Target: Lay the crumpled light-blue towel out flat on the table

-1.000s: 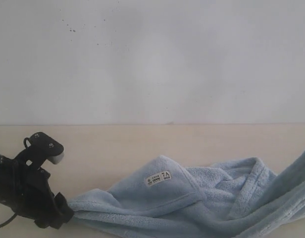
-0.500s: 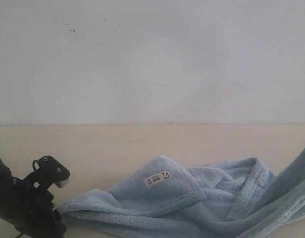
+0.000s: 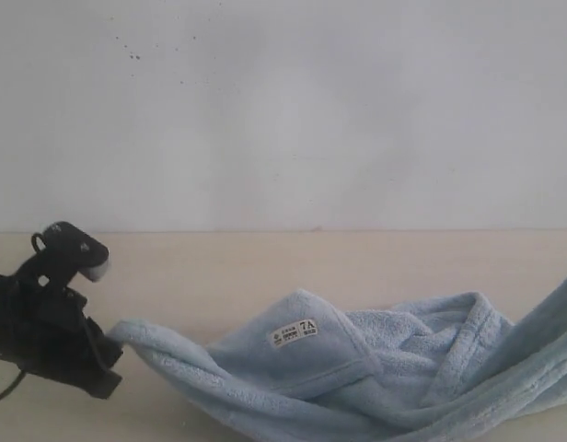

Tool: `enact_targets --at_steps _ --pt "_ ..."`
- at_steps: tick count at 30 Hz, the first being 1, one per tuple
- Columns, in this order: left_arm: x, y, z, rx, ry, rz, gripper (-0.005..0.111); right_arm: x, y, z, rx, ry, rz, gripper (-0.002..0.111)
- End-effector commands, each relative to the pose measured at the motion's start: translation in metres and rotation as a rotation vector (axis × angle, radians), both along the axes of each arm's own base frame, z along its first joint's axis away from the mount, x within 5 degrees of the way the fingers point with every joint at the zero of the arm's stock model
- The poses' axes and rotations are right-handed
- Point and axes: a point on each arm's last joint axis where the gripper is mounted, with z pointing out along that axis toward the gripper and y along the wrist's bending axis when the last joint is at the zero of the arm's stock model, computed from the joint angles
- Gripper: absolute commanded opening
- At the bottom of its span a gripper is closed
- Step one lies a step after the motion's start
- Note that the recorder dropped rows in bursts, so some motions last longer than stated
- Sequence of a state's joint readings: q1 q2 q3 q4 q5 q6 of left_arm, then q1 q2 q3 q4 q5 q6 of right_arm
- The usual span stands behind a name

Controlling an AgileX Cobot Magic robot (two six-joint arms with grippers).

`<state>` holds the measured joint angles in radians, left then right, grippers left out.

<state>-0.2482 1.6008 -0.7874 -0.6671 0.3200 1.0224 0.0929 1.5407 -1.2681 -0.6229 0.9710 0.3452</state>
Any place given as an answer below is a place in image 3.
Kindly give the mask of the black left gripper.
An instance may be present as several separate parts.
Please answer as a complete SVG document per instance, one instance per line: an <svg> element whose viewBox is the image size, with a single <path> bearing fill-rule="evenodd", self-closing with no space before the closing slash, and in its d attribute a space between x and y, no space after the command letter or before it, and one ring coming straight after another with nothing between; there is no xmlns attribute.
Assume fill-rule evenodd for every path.
<svg viewBox="0 0 567 442"><path fill-rule="evenodd" d="M83 313L87 300L74 289L65 288L52 306L41 289L0 274L0 360L108 399L122 382L113 371L122 346Z"/></svg>

